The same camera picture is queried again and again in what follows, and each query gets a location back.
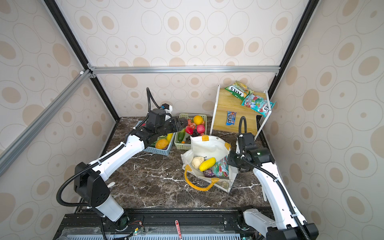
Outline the white grocery bag yellow handles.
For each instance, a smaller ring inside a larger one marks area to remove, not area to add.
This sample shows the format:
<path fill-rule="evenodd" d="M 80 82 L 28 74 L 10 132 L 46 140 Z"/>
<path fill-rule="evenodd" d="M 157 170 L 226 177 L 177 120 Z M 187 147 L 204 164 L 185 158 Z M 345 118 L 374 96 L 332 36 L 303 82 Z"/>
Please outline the white grocery bag yellow handles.
<path fill-rule="evenodd" d="M 238 170 L 229 165 L 231 145 L 224 140 L 203 135 L 191 138 L 191 149 L 181 155 L 186 183 L 195 190 L 206 192 L 212 187 L 230 192 Z M 205 188 L 194 185 L 188 174 L 209 183 Z"/>

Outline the long yellow fruit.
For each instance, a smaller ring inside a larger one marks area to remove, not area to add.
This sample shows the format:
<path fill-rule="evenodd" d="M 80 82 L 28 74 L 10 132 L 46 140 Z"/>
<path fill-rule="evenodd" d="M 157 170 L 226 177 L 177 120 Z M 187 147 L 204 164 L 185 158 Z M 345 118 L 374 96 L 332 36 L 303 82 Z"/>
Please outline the long yellow fruit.
<path fill-rule="evenodd" d="M 213 167 L 214 165 L 216 164 L 216 159 L 215 158 L 210 158 L 208 160 L 205 160 L 199 167 L 199 170 L 201 172 L 207 170 L 207 169 L 210 169 L 211 167 Z"/>

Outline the purple m&m packet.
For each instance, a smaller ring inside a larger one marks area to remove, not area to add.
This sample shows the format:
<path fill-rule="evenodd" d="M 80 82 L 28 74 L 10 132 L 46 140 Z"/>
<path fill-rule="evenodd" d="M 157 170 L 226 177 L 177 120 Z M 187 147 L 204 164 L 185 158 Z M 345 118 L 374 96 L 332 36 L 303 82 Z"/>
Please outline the purple m&m packet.
<path fill-rule="evenodd" d="M 204 176 L 206 178 L 214 178 L 215 177 L 215 174 L 213 173 L 212 169 L 207 169 L 205 171 L 203 171 L 204 173 Z"/>

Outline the cream garlic bulb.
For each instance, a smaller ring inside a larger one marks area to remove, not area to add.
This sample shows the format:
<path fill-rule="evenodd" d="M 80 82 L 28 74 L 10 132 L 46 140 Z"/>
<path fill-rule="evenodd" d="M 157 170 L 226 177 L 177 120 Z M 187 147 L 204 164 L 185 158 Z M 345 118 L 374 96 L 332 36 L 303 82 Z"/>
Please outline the cream garlic bulb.
<path fill-rule="evenodd" d="M 191 165 L 192 167 L 194 167 L 195 169 L 199 169 L 200 165 L 205 161 L 205 158 L 204 157 L 200 157 L 200 156 L 197 156 L 197 157 L 194 157 L 193 160 L 191 161 Z"/>

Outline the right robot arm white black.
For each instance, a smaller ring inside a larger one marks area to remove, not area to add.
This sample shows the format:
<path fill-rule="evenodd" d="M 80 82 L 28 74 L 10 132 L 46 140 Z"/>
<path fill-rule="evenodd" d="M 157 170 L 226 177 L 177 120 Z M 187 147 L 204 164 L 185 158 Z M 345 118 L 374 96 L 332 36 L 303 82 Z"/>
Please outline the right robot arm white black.
<path fill-rule="evenodd" d="M 319 236 L 316 225 L 308 223 L 290 197 L 270 150 L 258 148 L 253 134 L 247 131 L 245 117 L 240 118 L 236 150 L 230 152 L 228 163 L 254 173 L 274 215 L 271 219 L 257 209 L 245 210 L 247 226 L 267 240 L 315 240 Z"/>

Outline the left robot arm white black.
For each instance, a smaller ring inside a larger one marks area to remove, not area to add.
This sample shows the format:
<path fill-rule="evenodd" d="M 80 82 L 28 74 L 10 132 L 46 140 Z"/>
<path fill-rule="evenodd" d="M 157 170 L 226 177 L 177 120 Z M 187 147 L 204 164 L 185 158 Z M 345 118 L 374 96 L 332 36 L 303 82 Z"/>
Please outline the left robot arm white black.
<path fill-rule="evenodd" d="M 128 218 L 125 211 L 112 197 L 106 181 L 119 167 L 155 143 L 159 137 L 180 132 L 188 125 L 187 119 L 173 117 L 171 112 L 172 106 L 168 104 L 149 108 L 145 119 L 126 134 L 117 147 L 88 164 L 78 164 L 75 174 L 59 187 L 56 195 L 58 204 L 90 207 L 113 223 L 126 223 Z M 62 193 L 70 183 L 74 183 L 74 191 L 84 200 L 82 203 L 63 200 Z"/>

